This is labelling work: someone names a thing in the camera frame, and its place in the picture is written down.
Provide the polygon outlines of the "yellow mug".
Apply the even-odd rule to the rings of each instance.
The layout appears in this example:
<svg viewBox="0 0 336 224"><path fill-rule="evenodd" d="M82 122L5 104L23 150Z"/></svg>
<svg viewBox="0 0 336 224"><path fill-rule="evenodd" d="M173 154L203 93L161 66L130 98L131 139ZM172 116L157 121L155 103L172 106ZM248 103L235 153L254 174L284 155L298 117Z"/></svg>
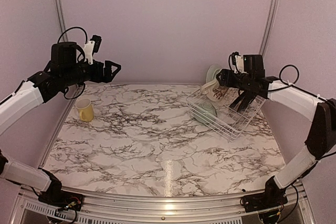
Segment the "yellow mug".
<svg viewBox="0 0 336 224"><path fill-rule="evenodd" d="M90 122L94 119L94 110L90 99L76 101L75 107L81 121Z"/></svg>

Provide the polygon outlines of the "green floral plate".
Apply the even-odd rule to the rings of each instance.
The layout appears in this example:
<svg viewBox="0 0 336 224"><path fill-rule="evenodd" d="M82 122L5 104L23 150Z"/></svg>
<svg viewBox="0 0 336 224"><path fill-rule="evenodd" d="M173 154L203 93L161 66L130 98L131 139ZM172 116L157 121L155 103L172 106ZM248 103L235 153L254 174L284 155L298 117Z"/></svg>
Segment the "green floral plate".
<svg viewBox="0 0 336 224"><path fill-rule="evenodd" d="M206 73L205 83L211 82L213 79L216 79L216 75L222 70L221 65L219 64L212 64L208 68Z"/></svg>

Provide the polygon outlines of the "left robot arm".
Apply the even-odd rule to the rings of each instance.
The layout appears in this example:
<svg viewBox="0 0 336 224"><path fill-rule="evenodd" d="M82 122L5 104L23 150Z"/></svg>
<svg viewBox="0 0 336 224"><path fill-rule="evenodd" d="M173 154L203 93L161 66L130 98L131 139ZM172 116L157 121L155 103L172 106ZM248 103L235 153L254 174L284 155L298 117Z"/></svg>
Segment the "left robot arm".
<svg viewBox="0 0 336 224"><path fill-rule="evenodd" d="M58 93L67 94L71 86L84 86L87 81L110 83L121 65L93 55L99 51L101 36L86 38L84 46L73 41L57 41L51 47L51 58L44 70L22 81L18 88L1 101L1 132L34 108L47 103ZM1 178L40 191L39 201L61 206L73 198L62 189L61 181L51 172L33 168L1 155Z"/></svg>

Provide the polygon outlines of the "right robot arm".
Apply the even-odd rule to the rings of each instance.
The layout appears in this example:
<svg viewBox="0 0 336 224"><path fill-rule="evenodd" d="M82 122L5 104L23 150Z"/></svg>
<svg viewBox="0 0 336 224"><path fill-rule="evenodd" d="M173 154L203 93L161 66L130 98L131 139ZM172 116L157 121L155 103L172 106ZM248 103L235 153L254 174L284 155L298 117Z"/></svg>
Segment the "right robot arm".
<svg viewBox="0 0 336 224"><path fill-rule="evenodd" d="M281 76L266 76L261 55L232 53L228 69L217 74L220 86L238 90L238 98L229 106L243 112L256 97L275 104L274 112L284 109L276 119L288 118L287 123L271 122L271 126L287 136L304 136L302 149L276 175L265 183L262 193L244 196L242 206L247 211L286 203L286 189L309 174L318 161L329 156L335 146L335 99L322 98L282 80Z"/></svg>

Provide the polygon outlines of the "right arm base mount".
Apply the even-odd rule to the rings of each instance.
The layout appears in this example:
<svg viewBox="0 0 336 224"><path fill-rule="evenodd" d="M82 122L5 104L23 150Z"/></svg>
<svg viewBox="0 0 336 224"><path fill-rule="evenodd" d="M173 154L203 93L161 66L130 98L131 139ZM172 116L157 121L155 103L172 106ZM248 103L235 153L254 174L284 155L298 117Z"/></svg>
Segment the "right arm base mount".
<svg viewBox="0 0 336 224"><path fill-rule="evenodd" d="M245 212L254 212L274 207L281 207L287 202L288 199L285 194L267 199L264 193L257 193L245 195L240 199L240 204L244 207Z"/></svg>

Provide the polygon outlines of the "beige patterned mug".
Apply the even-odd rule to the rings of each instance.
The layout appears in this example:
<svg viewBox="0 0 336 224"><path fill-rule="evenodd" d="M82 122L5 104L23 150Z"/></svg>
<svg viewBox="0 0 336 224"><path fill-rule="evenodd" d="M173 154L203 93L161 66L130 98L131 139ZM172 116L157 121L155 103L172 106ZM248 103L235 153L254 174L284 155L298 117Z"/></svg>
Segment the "beige patterned mug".
<svg viewBox="0 0 336 224"><path fill-rule="evenodd" d="M214 102L220 101L228 91L228 87L221 86L217 79L201 86L201 94L205 94L208 99Z"/></svg>

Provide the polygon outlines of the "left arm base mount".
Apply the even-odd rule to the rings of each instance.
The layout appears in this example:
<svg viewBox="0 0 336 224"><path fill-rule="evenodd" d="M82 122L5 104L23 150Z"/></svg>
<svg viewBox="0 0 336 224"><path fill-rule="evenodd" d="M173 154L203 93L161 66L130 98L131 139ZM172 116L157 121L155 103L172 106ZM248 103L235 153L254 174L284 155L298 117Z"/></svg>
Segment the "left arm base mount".
<svg viewBox="0 0 336 224"><path fill-rule="evenodd" d="M58 207L61 211L68 210L69 208L80 211L84 195L64 190L52 194L41 192L38 196L38 200L48 205Z"/></svg>

